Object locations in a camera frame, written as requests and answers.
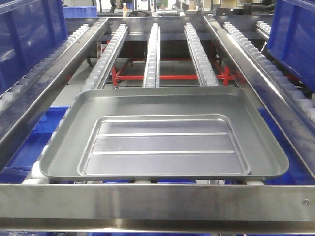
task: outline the blue plastic crate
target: blue plastic crate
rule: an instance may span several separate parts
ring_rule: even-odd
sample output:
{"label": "blue plastic crate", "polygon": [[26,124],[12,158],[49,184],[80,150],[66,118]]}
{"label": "blue plastic crate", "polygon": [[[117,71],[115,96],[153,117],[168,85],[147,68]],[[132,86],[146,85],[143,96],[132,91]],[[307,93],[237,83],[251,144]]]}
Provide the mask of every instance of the blue plastic crate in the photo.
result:
{"label": "blue plastic crate", "polygon": [[97,8],[96,6],[64,7],[63,13],[65,18],[93,18],[97,17]]}
{"label": "blue plastic crate", "polygon": [[50,107],[0,174],[0,183],[21,183],[68,107]]}
{"label": "blue plastic crate", "polygon": [[277,0],[268,51],[315,92],[314,0]]}
{"label": "blue plastic crate", "polygon": [[0,5],[0,94],[67,39],[60,0]]}

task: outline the metal rail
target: metal rail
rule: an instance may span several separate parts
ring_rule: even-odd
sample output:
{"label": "metal rail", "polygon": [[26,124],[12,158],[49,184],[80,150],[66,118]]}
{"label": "metal rail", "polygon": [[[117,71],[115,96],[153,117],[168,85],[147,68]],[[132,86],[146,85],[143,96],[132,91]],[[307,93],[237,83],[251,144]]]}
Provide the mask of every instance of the metal rail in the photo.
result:
{"label": "metal rail", "polygon": [[96,21],[80,40],[64,52],[33,85],[0,116],[0,170],[43,116],[75,71],[89,54],[94,42],[104,34],[107,19]]}
{"label": "metal rail", "polygon": [[127,29],[128,27],[125,24],[121,24],[118,27],[94,69],[86,79],[81,91],[101,89],[106,84],[109,73],[111,72],[114,62],[124,44]]}
{"label": "metal rail", "polygon": [[191,23],[185,24],[185,35],[200,86],[217,86],[217,77]]}
{"label": "metal rail", "polygon": [[212,17],[205,17],[214,44],[225,63],[236,67],[253,88],[265,108],[274,118],[296,154],[315,179],[315,128],[296,104],[279,88],[260,64],[247,54],[239,43]]}
{"label": "metal rail", "polygon": [[159,61],[160,61],[160,26],[154,23],[151,28],[146,66],[144,70],[144,88],[159,87]]}
{"label": "metal rail", "polygon": [[0,229],[313,233],[310,186],[0,185]]}
{"label": "metal rail", "polygon": [[257,32],[266,40],[269,40],[271,26],[264,21],[257,21]]}

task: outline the silver tray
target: silver tray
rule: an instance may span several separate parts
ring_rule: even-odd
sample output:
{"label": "silver tray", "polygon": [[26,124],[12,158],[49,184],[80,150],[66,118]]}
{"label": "silver tray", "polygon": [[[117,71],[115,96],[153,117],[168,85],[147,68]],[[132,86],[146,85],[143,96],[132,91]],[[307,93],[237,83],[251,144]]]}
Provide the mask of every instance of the silver tray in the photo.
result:
{"label": "silver tray", "polygon": [[81,94],[40,168],[55,180],[264,180],[288,159],[238,88],[131,88]]}

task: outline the metal frame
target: metal frame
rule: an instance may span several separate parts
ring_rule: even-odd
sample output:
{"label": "metal frame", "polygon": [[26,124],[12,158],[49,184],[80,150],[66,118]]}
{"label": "metal frame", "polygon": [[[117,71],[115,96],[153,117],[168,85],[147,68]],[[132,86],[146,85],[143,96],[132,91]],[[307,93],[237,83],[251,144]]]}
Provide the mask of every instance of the metal frame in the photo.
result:
{"label": "metal frame", "polygon": [[315,232],[310,186],[0,185],[0,229]]}
{"label": "metal frame", "polygon": [[44,112],[104,33],[107,19],[99,19],[34,84],[0,116],[0,170],[23,143]]}
{"label": "metal frame", "polygon": [[[240,71],[244,75],[301,159],[310,158],[315,153],[315,142],[308,120],[300,117],[285,94],[269,80],[268,74],[251,61],[218,21],[212,16],[204,20],[225,64],[233,72]],[[163,20],[149,18],[145,21]],[[9,114],[0,116],[2,163],[65,85],[64,75],[84,60],[92,42],[106,30],[114,29],[113,24],[108,23],[104,19],[94,24],[80,43],[74,44],[38,79],[36,86],[18,99],[20,103],[12,106],[15,112],[12,108]],[[11,147],[9,141],[14,144],[12,148],[8,148]],[[0,184],[0,229],[314,233],[314,202],[314,186]]]}

